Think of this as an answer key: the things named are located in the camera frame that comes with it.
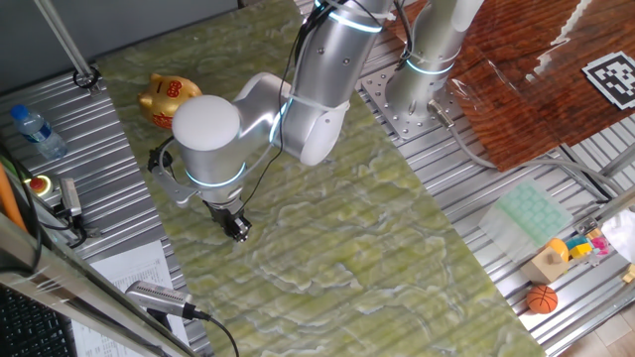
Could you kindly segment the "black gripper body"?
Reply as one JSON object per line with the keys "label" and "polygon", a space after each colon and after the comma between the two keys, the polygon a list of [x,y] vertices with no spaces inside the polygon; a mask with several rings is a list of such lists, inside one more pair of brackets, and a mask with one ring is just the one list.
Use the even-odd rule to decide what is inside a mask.
{"label": "black gripper body", "polygon": [[224,204],[214,204],[212,202],[206,202],[205,206],[208,208],[212,220],[217,223],[225,233],[225,223],[228,221],[234,221],[237,216],[244,216],[244,209],[242,208],[242,202],[239,198]]}

